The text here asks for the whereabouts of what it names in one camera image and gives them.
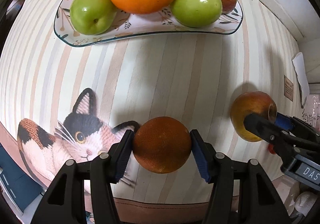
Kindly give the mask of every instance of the striped tablecloth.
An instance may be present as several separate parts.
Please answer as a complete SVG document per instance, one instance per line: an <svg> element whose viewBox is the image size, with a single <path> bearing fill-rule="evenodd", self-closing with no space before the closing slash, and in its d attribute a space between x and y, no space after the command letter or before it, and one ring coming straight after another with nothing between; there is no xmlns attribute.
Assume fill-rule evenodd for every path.
<svg viewBox="0 0 320 224"><path fill-rule="evenodd" d="M53 134L79 93L97 96L98 117L110 126L157 116L198 129L206 142L230 158L256 158L273 180L281 160L266 142L239 138L229 108L241 93L271 95L278 111L300 116L299 87L292 58L297 42L259 0L239 0L244 20L232 35L160 34L88 47L70 47L53 32L61 0L26 0L0 58L0 121L16 139L21 119ZM284 75L294 84L293 102L284 96ZM18 147L5 147L13 155ZM209 200L211 185L201 179L191 155L170 174L151 173L136 163L134 188L113 186L117 198L156 204Z"/></svg>

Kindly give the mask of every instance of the green apple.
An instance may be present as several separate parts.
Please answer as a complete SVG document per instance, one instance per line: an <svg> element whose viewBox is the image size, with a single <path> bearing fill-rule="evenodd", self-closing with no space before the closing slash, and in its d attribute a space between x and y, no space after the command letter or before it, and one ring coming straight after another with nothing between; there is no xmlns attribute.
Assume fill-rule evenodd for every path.
<svg viewBox="0 0 320 224"><path fill-rule="evenodd" d="M215 22L222 13L221 0L174 0L171 11L188 27L202 27Z"/></svg>
<svg viewBox="0 0 320 224"><path fill-rule="evenodd" d="M117 8L111 0L73 0L70 18L74 28L85 35L103 33L112 24Z"/></svg>

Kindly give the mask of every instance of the white plate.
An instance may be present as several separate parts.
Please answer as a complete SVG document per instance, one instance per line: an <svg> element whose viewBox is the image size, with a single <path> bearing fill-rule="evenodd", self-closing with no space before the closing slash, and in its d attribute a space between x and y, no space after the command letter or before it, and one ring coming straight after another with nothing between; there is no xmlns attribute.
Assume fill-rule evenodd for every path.
<svg viewBox="0 0 320 224"><path fill-rule="evenodd" d="M77 32L71 24L69 9L72 1L62 0L55 16L54 32L62 41L73 47L157 33L232 34L238 30L243 20L243 12L239 2L233 11L222 14L217 21L202 28L190 28L182 25L171 14L170 7L146 15L130 14L118 10L112 25L106 32L88 36Z"/></svg>

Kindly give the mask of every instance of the silver bolt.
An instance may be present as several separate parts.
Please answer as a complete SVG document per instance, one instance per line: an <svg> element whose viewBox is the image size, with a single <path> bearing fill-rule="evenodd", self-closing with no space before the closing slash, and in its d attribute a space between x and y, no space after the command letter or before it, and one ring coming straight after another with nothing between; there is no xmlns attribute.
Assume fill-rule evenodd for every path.
<svg viewBox="0 0 320 224"><path fill-rule="evenodd" d="M297 153L301 152L298 147L294 147L294 150L295 150Z"/></svg>
<svg viewBox="0 0 320 224"><path fill-rule="evenodd" d="M106 158L109 157L109 154L108 154L108 153L102 153L102 154L99 155L99 157L100 157L101 159L106 159Z"/></svg>
<svg viewBox="0 0 320 224"><path fill-rule="evenodd" d="M259 162L258 162L256 159L251 159L251 160L250 160L250 163L251 163L252 165L258 165L258 164L259 164Z"/></svg>
<svg viewBox="0 0 320 224"><path fill-rule="evenodd" d="M75 163L75 161L72 160L72 159L69 159L68 161L66 161L66 165L67 165L67 166L71 166L71 165L73 165L74 163Z"/></svg>
<svg viewBox="0 0 320 224"><path fill-rule="evenodd" d="M216 153L216 158L223 159L224 158L224 154L223 153Z"/></svg>

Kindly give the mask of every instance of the cat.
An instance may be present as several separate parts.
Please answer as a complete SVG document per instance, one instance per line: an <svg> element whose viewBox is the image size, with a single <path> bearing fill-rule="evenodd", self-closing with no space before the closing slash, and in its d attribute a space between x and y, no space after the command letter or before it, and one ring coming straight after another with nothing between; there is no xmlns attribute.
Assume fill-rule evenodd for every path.
<svg viewBox="0 0 320 224"><path fill-rule="evenodd" d="M30 119L22 119L18 126L17 142L21 158L38 182L29 163L42 176L52 181L63 164L74 159L77 163L91 161L121 140L127 129L137 132L140 125L135 121L124 122L111 128L96 115L96 97L86 88L79 95L72 112L64 122L58 121L54 134L47 133ZM126 175L121 179L127 185L134 182ZM90 182L84 188L90 193Z"/></svg>

